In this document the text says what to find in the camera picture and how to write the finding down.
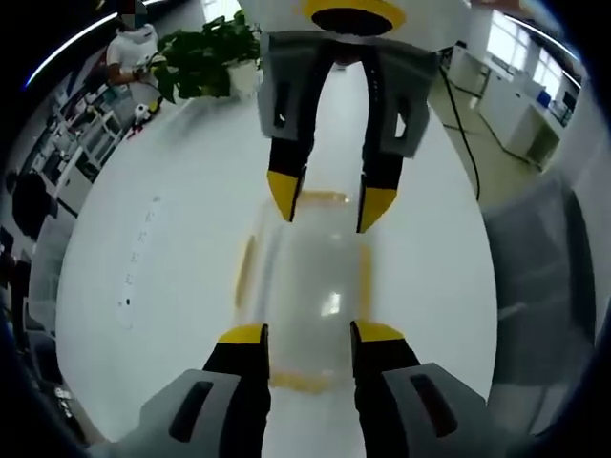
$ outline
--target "white shirt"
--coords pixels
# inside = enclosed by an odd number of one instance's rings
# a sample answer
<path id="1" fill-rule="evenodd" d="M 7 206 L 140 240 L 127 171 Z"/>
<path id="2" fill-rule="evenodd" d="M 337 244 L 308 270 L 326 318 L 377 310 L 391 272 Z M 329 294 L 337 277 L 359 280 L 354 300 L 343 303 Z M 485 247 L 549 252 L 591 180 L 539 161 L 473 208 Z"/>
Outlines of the white shirt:
<path id="1" fill-rule="evenodd" d="M 106 51 L 106 64 L 119 64 L 121 73 L 131 73 L 137 68 L 144 67 L 146 63 L 157 52 L 159 41 L 155 28 L 146 24 L 137 31 L 118 31 Z M 147 74 L 143 77 L 143 82 L 129 83 L 132 97 L 136 104 L 149 103 L 157 100 L 159 91 L 155 87 L 157 81 Z"/>

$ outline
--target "black cable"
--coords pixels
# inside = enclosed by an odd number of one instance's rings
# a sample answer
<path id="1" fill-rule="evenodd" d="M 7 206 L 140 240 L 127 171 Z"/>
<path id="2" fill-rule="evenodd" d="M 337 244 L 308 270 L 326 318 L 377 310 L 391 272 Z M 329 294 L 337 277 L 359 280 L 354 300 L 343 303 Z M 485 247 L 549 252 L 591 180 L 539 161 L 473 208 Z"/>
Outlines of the black cable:
<path id="1" fill-rule="evenodd" d="M 456 102 L 454 101 L 454 95 L 452 94 L 452 88 L 450 87 L 450 81 L 448 80 L 448 75 L 443 68 L 439 67 L 439 71 L 441 72 L 441 76 L 443 76 L 443 81 L 446 83 L 446 89 L 448 90 L 448 95 L 450 96 L 450 101 L 452 102 L 452 109 L 454 111 L 454 116 L 456 116 L 456 122 L 458 123 L 458 130 L 460 130 L 460 134 L 462 135 L 462 140 L 465 142 L 465 146 L 467 147 L 467 153 L 469 153 L 469 158 L 471 159 L 471 163 L 474 165 L 475 170 L 475 182 L 476 182 L 476 191 L 475 198 L 479 200 L 479 193 L 481 190 L 481 184 L 479 183 L 479 171 L 477 170 L 477 164 L 475 163 L 474 154 L 471 152 L 471 147 L 469 146 L 469 142 L 467 141 L 467 136 L 465 135 L 465 129 L 462 127 L 462 122 L 460 122 L 460 115 L 458 114 L 458 109 L 456 108 Z"/>

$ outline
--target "person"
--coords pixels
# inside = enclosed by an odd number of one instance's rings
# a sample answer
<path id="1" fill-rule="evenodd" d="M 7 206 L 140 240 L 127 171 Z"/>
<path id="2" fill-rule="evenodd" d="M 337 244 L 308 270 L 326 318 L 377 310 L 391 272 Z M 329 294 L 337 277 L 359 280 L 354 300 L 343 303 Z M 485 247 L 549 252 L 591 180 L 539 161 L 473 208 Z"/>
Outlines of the person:
<path id="1" fill-rule="evenodd" d="M 115 86 L 127 84 L 136 104 L 150 105 L 160 96 L 157 81 L 146 70 L 157 52 L 158 35 L 146 22 L 144 4 L 134 0 L 129 3 L 132 13 L 119 10 L 116 37 L 106 51 L 108 79 Z"/>
<path id="2" fill-rule="evenodd" d="M 7 191 L 12 194 L 12 217 L 26 236 L 38 239 L 47 215 L 57 214 L 57 204 L 47 193 L 47 186 L 37 173 L 18 175 L 10 172 L 6 178 Z"/>

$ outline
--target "clear plastic container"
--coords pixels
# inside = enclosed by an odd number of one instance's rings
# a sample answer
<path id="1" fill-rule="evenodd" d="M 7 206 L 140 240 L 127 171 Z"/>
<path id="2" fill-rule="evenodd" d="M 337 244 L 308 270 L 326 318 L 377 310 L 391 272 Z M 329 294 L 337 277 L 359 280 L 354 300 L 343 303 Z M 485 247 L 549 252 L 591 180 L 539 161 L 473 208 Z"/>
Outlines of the clear plastic container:
<path id="1" fill-rule="evenodd" d="M 351 385 L 350 321 L 369 318 L 370 233 L 357 200 L 303 191 L 285 222 L 270 200 L 244 251 L 236 325 L 269 325 L 271 387 L 321 393 Z"/>

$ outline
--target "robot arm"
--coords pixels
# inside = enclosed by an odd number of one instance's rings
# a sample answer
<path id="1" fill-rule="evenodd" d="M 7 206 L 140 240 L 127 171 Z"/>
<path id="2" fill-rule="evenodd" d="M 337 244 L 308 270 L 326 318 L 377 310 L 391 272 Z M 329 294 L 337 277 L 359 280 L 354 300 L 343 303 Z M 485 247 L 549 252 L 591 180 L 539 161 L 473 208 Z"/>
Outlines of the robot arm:
<path id="1" fill-rule="evenodd" d="M 412 158 L 429 122 L 427 98 L 436 52 L 467 25 L 463 0 L 242 0 L 263 31 L 263 133 L 272 139 L 267 180 L 286 221 L 295 217 L 316 111 L 335 61 L 360 60 L 367 76 L 369 121 L 356 232 L 363 233 L 394 201 L 403 158 Z M 406 126 L 396 133 L 397 120 Z"/>
<path id="2" fill-rule="evenodd" d="M 263 133 L 272 139 L 267 180 L 287 221 L 295 216 L 306 176 L 316 110 L 327 74 L 333 63 L 345 56 L 363 63 L 369 121 L 356 230 L 367 231 L 394 201 L 403 158 L 414 156 L 427 128 L 427 97 L 437 72 L 437 55 L 382 39 L 367 44 L 343 43 L 318 32 L 272 33 L 262 51 L 260 118 Z M 399 135 L 398 118 L 407 126 Z"/>
<path id="3" fill-rule="evenodd" d="M 484 400 L 403 336 L 353 322 L 354 400 L 369 458 L 525 456 L 527 439 L 497 427 Z M 187 370 L 140 412 L 137 429 L 90 448 L 97 458 L 261 457 L 268 388 L 267 326 L 232 329 L 203 370 Z"/>

